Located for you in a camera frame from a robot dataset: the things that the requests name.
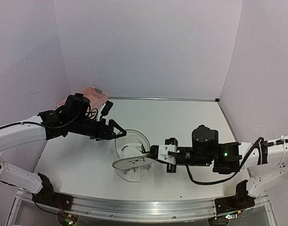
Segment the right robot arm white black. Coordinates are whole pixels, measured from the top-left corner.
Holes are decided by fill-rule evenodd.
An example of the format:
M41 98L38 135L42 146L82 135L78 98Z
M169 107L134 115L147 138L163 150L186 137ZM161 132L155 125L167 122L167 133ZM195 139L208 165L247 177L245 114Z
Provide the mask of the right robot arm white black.
M253 143L221 144L217 130L200 125L192 131L191 147L180 147L175 138L170 138L164 145L142 147L141 152L150 159L166 164L168 173L175 173L178 165L184 165L189 179L200 186L221 184L234 178L241 170L275 163L276 166L268 173L238 184L244 191L238 191L230 199L230 204L236 209L246 204L249 197L257 197L268 187L288 178L288 135L273 140L259 137ZM228 177L218 181L201 182L193 178L191 166L212 166L214 173Z

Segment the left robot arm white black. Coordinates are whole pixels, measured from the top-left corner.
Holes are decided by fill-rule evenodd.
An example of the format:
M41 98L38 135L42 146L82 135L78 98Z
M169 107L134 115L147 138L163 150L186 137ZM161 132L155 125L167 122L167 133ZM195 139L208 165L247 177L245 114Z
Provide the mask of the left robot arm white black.
M0 153L36 141L66 137L69 133L87 136L96 141L113 140L127 132L116 121L106 120L113 103L90 116L90 100L83 94L69 95L63 106L48 110L8 125L0 126ZM23 188L38 196L45 205L53 205L57 198L49 178L32 173L6 162L0 156L0 182Z

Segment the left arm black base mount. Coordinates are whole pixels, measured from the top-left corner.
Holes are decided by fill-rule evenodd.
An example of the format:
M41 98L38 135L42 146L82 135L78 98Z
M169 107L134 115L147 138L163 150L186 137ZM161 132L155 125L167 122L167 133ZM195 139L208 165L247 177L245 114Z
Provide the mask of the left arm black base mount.
M54 191L54 187L47 176L41 173L38 173L38 176L43 187L38 193L32 194L32 201L49 207L71 210L73 196Z

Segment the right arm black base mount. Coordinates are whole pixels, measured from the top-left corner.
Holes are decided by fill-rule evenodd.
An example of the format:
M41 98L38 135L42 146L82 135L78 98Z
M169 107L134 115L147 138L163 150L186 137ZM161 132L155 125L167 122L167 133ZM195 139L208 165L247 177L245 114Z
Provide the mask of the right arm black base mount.
M235 195L214 200L217 216L254 207L256 198L249 196L247 182L248 180L243 180L236 185Z

